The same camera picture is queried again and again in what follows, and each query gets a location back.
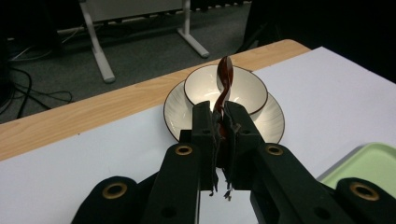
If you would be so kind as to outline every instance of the gray carpet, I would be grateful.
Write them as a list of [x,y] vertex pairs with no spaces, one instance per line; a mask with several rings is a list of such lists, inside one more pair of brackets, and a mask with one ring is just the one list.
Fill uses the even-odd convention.
[[[79,101],[234,54],[243,43],[249,7],[250,3],[245,3],[191,13],[191,34],[209,51],[210,56],[206,59],[201,58],[176,32],[176,28],[182,26],[181,13],[98,26],[99,40],[116,76],[112,84],[102,80],[86,31],[80,31],[64,42],[62,54],[51,53],[38,60],[29,60],[46,53],[45,49],[30,50],[18,58],[27,61],[12,62],[10,65],[29,73],[34,90],[32,95],[53,108],[66,102],[35,91],[69,91],[73,94],[73,101]],[[11,71],[11,75],[15,83],[28,86],[25,74]],[[69,97],[64,92],[51,96],[65,100]],[[22,94],[16,92],[7,110],[0,115],[0,123],[16,119],[22,101]],[[29,99],[23,116],[45,110],[42,105]]]

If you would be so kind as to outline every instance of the white table surface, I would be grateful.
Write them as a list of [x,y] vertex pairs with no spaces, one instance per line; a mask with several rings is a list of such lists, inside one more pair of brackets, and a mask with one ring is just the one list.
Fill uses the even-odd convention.
[[[281,105],[280,142],[319,177],[354,148],[396,146],[396,85],[324,48],[258,70]],[[113,175],[157,172],[176,140],[163,106],[0,162],[0,223],[70,223],[92,188]],[[200,223],[257,223],[248,191],[201,196]]]

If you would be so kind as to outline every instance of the green tray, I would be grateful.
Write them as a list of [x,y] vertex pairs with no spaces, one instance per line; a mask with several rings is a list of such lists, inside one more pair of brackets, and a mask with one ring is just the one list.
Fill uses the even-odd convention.
[[335,189],[338,180],[347,177],[368,180],[396,197],[396,148],[370,143],[346,159],[321,182]]

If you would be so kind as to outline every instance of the wooden table edge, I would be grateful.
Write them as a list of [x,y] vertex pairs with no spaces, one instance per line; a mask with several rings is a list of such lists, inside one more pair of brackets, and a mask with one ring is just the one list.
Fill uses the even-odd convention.
[[[232,55],[231,58],[234,65],[254,71],[309,50],[287,39]],[[169,91],[190,72],[206,64],[217,64],[218,61],[0,124],[0,161],[163,104]]]

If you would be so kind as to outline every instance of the wire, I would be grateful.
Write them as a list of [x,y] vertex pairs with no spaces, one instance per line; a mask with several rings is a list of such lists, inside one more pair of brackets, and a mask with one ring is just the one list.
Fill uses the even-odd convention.
[[[65,38],[64,40],[62,40],[62,43],[64,44],[66,41],[68,41],[69,39],[73,38],[73,37],[78,33],[79,29],[80,29],[83,25],[84,25],[84,23],[81,24],[81,25],[76,29],[76,31],[75,31],[73,34],[71,34],[70,36],[68,36],[68,37]],[[24,53],[26,53],[26,52],[29,51],[30,49],[34,49],[35,47],[36,47],[36,45],[33,45],[33,46],[30,46],[30,47],[24,49],[21,53],[19,53],[18,55],[14,56],[12,59],[10,59],[10,60],[8,60],[8,61],[9,61],[9,62],[25,62],[25,61],[32,61],[32,60],[37,60],[37,59],[44,58],[44,57],[50,55],[50,54],[53,52],[53,50],[50,49],[49,51],[45,52],[44,54],[39,55],[39,56],[36,56],[36,57],[33,57],[33,58],[18,59],[18,58],[20,58]]]
[[[15,83],[15,85],[18,86],[18,87],[27,89],[27,87],[22,86],[22,85],[19,84],[19,83]],[[72,95],[72,93],[71,93],[70,91],[43,92],[43,91],[35,91],[35,90],[31,89],[31,92],[32,92],[32,94],[44,95],[44,96],[47,96],[47,97],[52,98],[52,99],[55,99],[55,100],[67,102],[68,104],[74,103],[74,101],[73,101],[73,95]],[[64,99],[64,98],[60,98],[60,97],[53,96],[53,95],[56,95],[56,94],[63,94],[63,93],[67,94],[69,99]]]
[[73,34],[71,34],[69,37],[67,37],[66,39],[64,39],[64,40],[62,41],[62,43],[64,44],[66,41],[68,41],[69,39],[73,38],[73,36],[75,36],[75,35],[78,33],[79,29],[80,29],[81,27],[83,27],[83,26],[84,26],[84,23],[82,23],[82,24],[76,29],[76,31],[75,31]]
[[14,88],[14,86],[13,86],[13,87],[12,87],[12,90],[11,90],[10,93],[9,93],[8,100],[5,101],[3,104],[0,105],[0,108],[3,107],[3,110],[0,111],[0,115],[2,115],[4,112],[6,112],[6,111],[8,110],[9,106],[10,106],[11,103],[12,103],[12,99],[14,98],[14,95],[15,95],[15,88]]
[[30,77],[30,75],[29,75],[27,72],[25,72],[25,71],[23,71],[23,70],[21,70],[21,69],[14,68],[14,67],[9,67],[9,69],[14,70],[14,71],[17,71],[17,72],[20,72],[20,73],[23,73],[23,74],[25,74],[25,75],[28,77],[28,79],[29,79],[29,87],[28,87],[28,89],[27,89],[26,95],[25,95],[25,97],[24,97],[24,99],[23,99],[23,102],[22,102],[20,111],[18,112],[18,116],[17,116],[17,119],[20,119],[20,118],[22,117],[23,110],[24,110],[24,108],[25,108],[25,106],[26,106],[26,102],[27,102],[28,96],[29,96],[29,94],[30,94],[30,91],[31,91],[31,89],[32,89],[32,78]]
[[[46,110],[51,109],[50,106],[45,105],[40,100],[35,98],[32,94],[45,95],[45,96],[47,96],[49,98],[66,102],[67,104],[70,104],[70,103],[73,102],[73,95],[72,95],[72,93],[70,91],[55,91],[55,92],[50,92],[50,93],[45,93],[45,92],[42,92],[42,91],[35,91],[35,90],[32,89],[33,81],[32,81],[32,77],[31,77],[31,75],[29,73],[27,73],[27,72],[25,72],[25,71],[23,71],[21,69],[14,68],[14,67],[9,67],[9,69],[17,71],[17,72],[20,72],[20,73],[23,73],[23,74],[25,74],[28,77],[28,86],[27,87],[22,86],[21,84],[18,84],[18,83],[13,83],[14,84],[14,90],[22,93],[22,96],[15,97],[15,92],[13,92],[13,94],[11,96],[11,99],[20,99],[20,98],[23,97],[23,102],[22,102],[20,110],[18,112],[17,119],[20,119],[22,117],[23,111],[24,111],[24,108],[26,107],[26,103],[27,103],[28,99],[31,99],[31,100],[35,101],[37,104],[41,105]],[[69,97],[68,97],[69,99],[64,99],[64,98],[60,98],[60,97],[54,96],[55,94],[62,94],[62,93],[67,93],[69,95]],[[7,107],[3,111],[1,111],[0,114],[4,113],[4,111],[7,110],[9,105],[10,105],[10,103],[8,103]]]

